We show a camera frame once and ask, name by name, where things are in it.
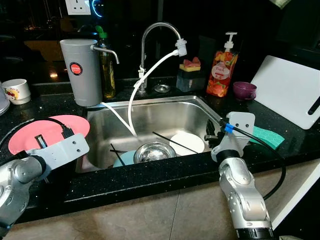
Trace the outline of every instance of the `kitchen sink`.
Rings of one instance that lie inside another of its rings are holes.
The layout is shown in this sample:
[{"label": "kitchen sink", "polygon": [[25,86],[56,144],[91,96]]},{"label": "kitchen sink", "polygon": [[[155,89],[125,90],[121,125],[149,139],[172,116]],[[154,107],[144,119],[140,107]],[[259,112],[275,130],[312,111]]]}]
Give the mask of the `kitchen sink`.
[{"label": "kitchen sink", "polygon": [[[108,103],[128,122],[128,101]],[[202,140],[206,134],[208,120],[219,131],[220,116],[197,96],[177,96],[146,100],[135,100],[132,104],[132,122],[138,137],[130,131],[107,108],[89,107],[87,120],[90,131],[86,137],[90,151],[78,159],[77,173],[85,173],[110,168],[117,159],[111,144],[117,151],[137,150],[152,141],[169,144],[152,132],[166,138],[183,131],[195,134]],[[204,142],[204,152],[210,151]]]}]

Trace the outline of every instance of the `metal bowl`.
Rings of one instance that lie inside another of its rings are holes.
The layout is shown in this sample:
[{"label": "metal bowl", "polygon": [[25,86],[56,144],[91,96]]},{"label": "metal bowl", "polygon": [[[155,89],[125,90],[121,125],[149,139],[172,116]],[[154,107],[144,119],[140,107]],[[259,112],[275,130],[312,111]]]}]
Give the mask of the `metal bowl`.
[{"label": "metal bowl", "polygon": [[135,164],[176,157],[175,150],[160,141],[148,142],[137,149],[133,156]]}]

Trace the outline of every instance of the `wall socket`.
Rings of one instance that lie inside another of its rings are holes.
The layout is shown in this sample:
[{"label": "wall socket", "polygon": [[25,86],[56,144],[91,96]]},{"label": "wall socket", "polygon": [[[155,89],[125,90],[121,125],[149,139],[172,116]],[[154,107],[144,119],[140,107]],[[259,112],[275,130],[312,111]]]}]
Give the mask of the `wall socket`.
[{"label": "wall socket", "polygon": [[89,0],[65,0],[69,15],[91,15]]}]

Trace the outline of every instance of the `purple cup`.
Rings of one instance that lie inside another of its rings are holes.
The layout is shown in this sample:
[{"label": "purple cup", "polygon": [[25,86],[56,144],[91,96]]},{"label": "purple cup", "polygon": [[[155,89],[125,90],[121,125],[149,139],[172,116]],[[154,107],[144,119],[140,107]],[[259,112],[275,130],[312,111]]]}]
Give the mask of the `purple cup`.
[{"label": "purple cup", "polygon": [[239,101],[254,99],[256,97],[256,90],[257,86],[249,82],[236,81],[233,84],[235,98]]}]

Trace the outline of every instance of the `blue connector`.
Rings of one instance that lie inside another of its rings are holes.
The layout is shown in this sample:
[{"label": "blue connector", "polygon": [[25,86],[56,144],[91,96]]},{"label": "blue connector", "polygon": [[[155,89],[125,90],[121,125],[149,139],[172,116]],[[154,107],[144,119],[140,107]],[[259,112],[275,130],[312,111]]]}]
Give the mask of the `blue connector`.
[{"label": "blue connector", "polygon": [[225,128],[224,128],[224,130],[226,131],[226,132],[228,132],[228,133],[232,133],[232,131],[233,131],[233,129],[234,129],[234,127],[235,126],[233,126],[233,125],[231,125],[231,124],[229,124],[229,123],[227,123],[226,125],[225,125]]}]

